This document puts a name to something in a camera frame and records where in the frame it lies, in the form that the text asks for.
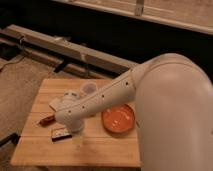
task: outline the wood grain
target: wood grain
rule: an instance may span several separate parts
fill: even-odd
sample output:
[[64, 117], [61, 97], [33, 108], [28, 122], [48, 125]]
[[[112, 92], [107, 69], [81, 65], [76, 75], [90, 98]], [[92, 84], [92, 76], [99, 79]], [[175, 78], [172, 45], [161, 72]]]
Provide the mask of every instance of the wood grain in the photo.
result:
[[63, 125], [54, 123], [43, 128], [37, 124], [54, 114], [48, 105], [51, 99], [63, 96], [69, 89], [79, 90], [86, 81], [95, 81], [99, 88], [110, 82], [109, 79], [45, 79], [42, 82], [12, 157], [13, 165], [140, 167], [135, 128], [119, 136], [110, 134], [102, 126], [100, 113], [85, 119], [81, 147], [77, 147], [73, 138], [51, 141], [51, 130]]
[[72, 139], [53, 143], [46, 137], [22, 137], [12, 158], [25, 166], [139, 167], [137, 139], [84, 138], [77, 148]]

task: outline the floor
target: floor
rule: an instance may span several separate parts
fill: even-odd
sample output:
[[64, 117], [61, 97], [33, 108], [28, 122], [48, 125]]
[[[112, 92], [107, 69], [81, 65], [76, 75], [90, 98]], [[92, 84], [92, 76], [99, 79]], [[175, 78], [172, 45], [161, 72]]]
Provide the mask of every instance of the floor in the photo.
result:
[[[19, 55], [12, 61], [21, 59]], [[0, 58], [0, 68], [7, 61]], [[53, 68], [30, 58], [25, 57], [20, 63], [8, 65], [0, 72], [0, 139], [12, 132], [21, 133], [33, 100], [44, 78], [74, 78], [76, 76], [60, 72], [56, 74]], [[10, 165], [10, 159], [14, 152], [14, 146], [8, 143], [0, 148], [0, 171], [42, 171], [37, 167], [14, 167]], [[70, 170], [139, 170], [124, 168], [70, 168], [48, 167], [50, 171]]]

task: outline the cable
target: cable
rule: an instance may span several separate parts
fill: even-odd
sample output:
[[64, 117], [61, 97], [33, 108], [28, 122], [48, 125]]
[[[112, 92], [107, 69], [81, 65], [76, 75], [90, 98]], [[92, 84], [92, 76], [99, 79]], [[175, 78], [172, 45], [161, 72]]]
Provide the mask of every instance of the cable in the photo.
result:
[[18, 64], [18, 63], [20, 63], [26, 56], [30, 55], [30, 53], [26, 50], [26, 48], [24, 47], [24, 45], [23, 45], [23, 43], [22, 43], [24, 39], [25, 39], [25, 37], [22, 36], [22, 37], [19, 39], [20, 45], [18, 45], [18, 47], [19, 47], [19, 48], [21, 49], [21, 51], [22, 51], [23, 57], [22, 57], [21, 59], [15, 61], [15, 62], [9, 62], [9, 63], [4, 64], [4, 65], [0, 68], [0, 73], [4, 70], [4, 68], [5, 68], [6, 66], [8, 66], [8, 65], [13, 65], [13, 64]]
[[23, 56], [21, 59], [19, 59], [18, 61], [15, 61], [15, 62], [9, 62], [9, 63], [6, 63], [4, 64], [1, 68], [0, 68], [0, 73], [4, 70], [4, 68], [8, 65], [13, 65], [13, 64], [18, 64], [20, 63], [23, 59], [25, 58], [25, 56]]

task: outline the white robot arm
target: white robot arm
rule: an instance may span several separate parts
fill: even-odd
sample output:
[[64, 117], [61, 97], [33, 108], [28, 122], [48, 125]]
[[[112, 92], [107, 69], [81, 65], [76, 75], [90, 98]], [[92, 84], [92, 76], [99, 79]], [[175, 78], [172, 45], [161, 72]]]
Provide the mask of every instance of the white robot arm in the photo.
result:
[[133, 100], [145, 171], [213, 170], [212, 83], [183, 56], [162, 55], [84, 99], [65, 98], [55, 117], [77, 132], [85, 117]]

